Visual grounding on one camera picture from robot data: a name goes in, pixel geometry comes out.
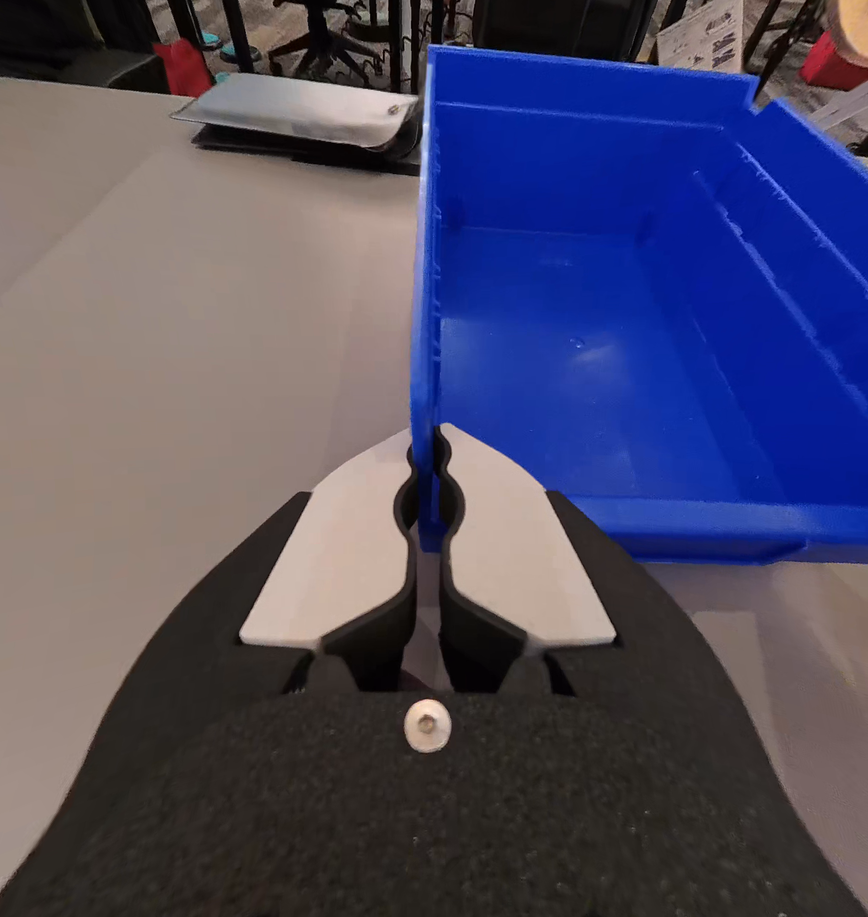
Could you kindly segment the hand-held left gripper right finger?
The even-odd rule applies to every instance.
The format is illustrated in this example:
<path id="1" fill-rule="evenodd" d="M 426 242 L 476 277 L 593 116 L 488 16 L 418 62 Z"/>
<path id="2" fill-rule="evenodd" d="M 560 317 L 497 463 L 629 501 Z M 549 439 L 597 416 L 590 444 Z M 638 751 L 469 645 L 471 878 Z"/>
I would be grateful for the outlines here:
<path id="1" fill-rule="evenodd" d="M 439 433 L 440 493 L 456 494 L 441 548 L 447 586 L 510 625 L 525 651 L 611 645 L 614 626 L 544 486 L 461 428 L 444 423 Z"/>

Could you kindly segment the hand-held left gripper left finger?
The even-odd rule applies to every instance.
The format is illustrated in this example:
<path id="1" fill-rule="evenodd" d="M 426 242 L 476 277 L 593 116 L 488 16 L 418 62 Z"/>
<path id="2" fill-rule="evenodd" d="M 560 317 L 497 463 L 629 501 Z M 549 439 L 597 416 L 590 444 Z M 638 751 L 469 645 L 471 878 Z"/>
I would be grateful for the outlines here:
<path id="1" fill-rule="evenodd" d="M 410 445 L 405 428 L 315 486 L 241 626 L 243 644 L 316 650 L 397 595 L 408 576 L 396 499 L 411 476 Z"/>

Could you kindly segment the blue plastic bin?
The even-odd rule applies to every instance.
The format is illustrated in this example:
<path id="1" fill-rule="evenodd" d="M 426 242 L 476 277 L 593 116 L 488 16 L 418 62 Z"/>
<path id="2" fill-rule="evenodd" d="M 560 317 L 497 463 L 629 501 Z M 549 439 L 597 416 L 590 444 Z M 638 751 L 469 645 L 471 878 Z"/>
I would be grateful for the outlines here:
<path id="1" fill-rule="evenodd" d="M 651 562 L 868 564 L 868 169 L 754 80 L 428 53 L 410 418 Z"/>

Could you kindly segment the grey flat object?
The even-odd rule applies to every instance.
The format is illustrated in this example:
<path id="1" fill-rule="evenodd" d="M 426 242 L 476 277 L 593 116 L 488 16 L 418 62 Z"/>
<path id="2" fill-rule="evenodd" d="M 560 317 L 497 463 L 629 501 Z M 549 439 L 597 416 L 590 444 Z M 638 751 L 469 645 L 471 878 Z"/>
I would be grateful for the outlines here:
<path id="1" fill-rule="evenodd" d="M 171 114 L 197 127 L 202 150 L 286 158 L 329 168 L 417 177 L 417 96 L 325 82 L 235 74 Z"/>

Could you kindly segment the black swivel office chair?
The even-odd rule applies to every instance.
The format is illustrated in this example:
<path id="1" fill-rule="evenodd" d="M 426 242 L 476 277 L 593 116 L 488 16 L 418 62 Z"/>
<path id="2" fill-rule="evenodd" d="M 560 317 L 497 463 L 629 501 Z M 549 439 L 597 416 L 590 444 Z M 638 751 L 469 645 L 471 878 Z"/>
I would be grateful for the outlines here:
<path id="1" fill-rule="evenodd" d="M 291 1 L 293 5 L 302 6 L 307 17 L 307 31 L 296 39 L 270 49 L 267 52 L 268 72 L 272 76 L 283 76 L 281 58 L 302 52 L 299 63 L 291 73 L 292 78 L 305 78 L 318 66 L 318 72 L 325 74 L 333 64 L 341 63 L 352 74 L 357 75 L 365 87 L 370 87 L 370 78 L 355 56 L 358 55 L 370 62 L 373 74 L 381 76 L 383 61 L 379 52 L 370 46 L 354 40 L 344 32 L 329 28 L 326 13 L 340 11 L 348 19 L 356 17 L 358 7 L 351 2 L 336 1 Z"/>

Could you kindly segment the printed paper on black stand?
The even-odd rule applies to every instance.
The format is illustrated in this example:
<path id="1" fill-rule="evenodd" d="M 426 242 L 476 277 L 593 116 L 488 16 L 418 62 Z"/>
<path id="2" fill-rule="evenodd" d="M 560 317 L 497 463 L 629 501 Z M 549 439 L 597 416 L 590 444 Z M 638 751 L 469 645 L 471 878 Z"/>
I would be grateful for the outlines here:
<path id="1" fill-rule="evenodd" d="M 660 66 L 738 75 L 742 72 L 742 1 L 711 1 L 698 6 L 657 37 Z"/>

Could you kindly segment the wooden sign board on stand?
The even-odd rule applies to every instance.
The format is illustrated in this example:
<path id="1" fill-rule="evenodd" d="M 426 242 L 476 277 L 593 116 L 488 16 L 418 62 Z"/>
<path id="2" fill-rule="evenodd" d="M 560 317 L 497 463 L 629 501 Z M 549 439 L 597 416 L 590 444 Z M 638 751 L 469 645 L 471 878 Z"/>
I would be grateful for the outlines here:
<path id="1" fill-rule="evenodd" d="M 868 1 L 825 2 L 825 25 L 837 53 L 868 68 Z M 834 128 L 868 109 L 868 81 L 851 91 L 836 90 L 833 99 L 810 115 L 822 129 Z"/>

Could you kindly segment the black metal desk frame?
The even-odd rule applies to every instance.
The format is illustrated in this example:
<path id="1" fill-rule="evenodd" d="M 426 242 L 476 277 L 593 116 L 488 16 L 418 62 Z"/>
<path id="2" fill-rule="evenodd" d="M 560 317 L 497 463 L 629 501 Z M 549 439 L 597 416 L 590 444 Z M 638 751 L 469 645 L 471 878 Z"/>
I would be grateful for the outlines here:
<path id="1" fill-rule="evenodd" d="M 370 78 L 373 89 L 418 94 L 424 82 L 428 45 L 446 43 L 455 36 L 456 17 L 469 17 L 469 2 L 351 2 L 358 7 L 348 19 L 339 11 L 326 13 L 331 30 L 344 32 L 379 52 L 381 76 L 373 74 L 370 62 L 356 55 Z M 205 63 L 217 79 L 245 69 L 236 51 L 248 43 L 247 72 L 270 75 L 267 52 L 296 39 L 307 31 L 306 12 L 291 2 L 166 2 L 147 6 L 161 39 L 172 42 L 188 37 L 198 42 Z M 282 77 L 291 73 L 302 52 L 282 57 Z M 313 69 L 303 79 L 364 86 L 357 75 L 341 63 L 325 73 Z"/>

